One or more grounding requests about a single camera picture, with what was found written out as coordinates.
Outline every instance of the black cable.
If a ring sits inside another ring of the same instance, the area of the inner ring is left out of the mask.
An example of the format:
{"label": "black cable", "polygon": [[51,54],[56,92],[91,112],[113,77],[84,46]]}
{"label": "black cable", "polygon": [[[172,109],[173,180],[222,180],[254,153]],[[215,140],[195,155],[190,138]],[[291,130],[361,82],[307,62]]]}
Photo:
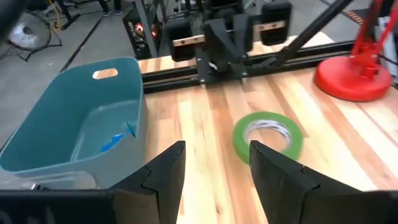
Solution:
{"label": "black cable", "polygon": [[398,63],[397,63],[397,62],[395,62],[395,61],[393,61],[393,60],[391,60],[391,59],[385,57],[384,55],[379,55],[379,57],[380,57],[380,58],[383,58],[384,60],[386,60],[386,61],[388,61],[388,62],[390,62],[390,63],[393,63],[395,66],[398,67]]}
{"label": "black cable", "polygon": [[10,54],[11,47],[12,47],[11,45],[8,45],[7,50],[5,50],[4,53],[0,56],[0,60],[12,56],[12,53]]}

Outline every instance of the bin handle hole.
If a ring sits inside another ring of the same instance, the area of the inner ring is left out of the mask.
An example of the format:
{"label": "bin handle hole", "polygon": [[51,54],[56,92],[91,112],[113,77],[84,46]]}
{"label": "bin handle hole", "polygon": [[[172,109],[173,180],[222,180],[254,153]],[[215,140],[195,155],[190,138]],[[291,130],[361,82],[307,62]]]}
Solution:
{"label": "bin handle hole", "polygon": [[95,71],[93,73],[93,78],[100,80],[103,78],[115,77],[116,75],[118,75],[118,71],[115,68],[109,68],[109,69]]}

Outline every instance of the red lamp base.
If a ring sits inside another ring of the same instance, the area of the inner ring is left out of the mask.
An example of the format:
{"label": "red lamp base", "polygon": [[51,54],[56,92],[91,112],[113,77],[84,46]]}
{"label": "red lamp base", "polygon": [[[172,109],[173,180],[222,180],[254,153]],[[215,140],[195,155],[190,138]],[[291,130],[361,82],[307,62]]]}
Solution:
{"label": "red lamp base", "polygon": [[363,68],[349,57],[333,57],[321,62],[315,73],[316,86],[325,93],[348,101],[373,101],[382,98],[389,90],[392,77],[379,65],[373,80],[362,77]]}

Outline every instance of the red light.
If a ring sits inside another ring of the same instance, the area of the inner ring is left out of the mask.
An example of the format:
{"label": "red light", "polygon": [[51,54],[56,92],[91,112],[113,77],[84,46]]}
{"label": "red light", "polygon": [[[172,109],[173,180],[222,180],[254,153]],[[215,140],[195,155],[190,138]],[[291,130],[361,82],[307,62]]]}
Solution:
{"label": "red light", "polygon": [[142,26],[141,23],[137,23],[137,24],[136,24],[136,29],[137,29],[138,31],[140,31],[140,32],[144,31],[144,27]]}

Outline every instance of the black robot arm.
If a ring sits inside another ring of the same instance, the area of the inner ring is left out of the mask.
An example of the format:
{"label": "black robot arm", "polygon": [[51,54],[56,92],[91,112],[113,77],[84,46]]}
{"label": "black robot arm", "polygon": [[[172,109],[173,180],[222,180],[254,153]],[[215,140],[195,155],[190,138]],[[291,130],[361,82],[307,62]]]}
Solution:
{"label": "black robot arm", "polygon": [[251,173],[270,224],[398,223],[398,191],[362,192],[259,143]]}

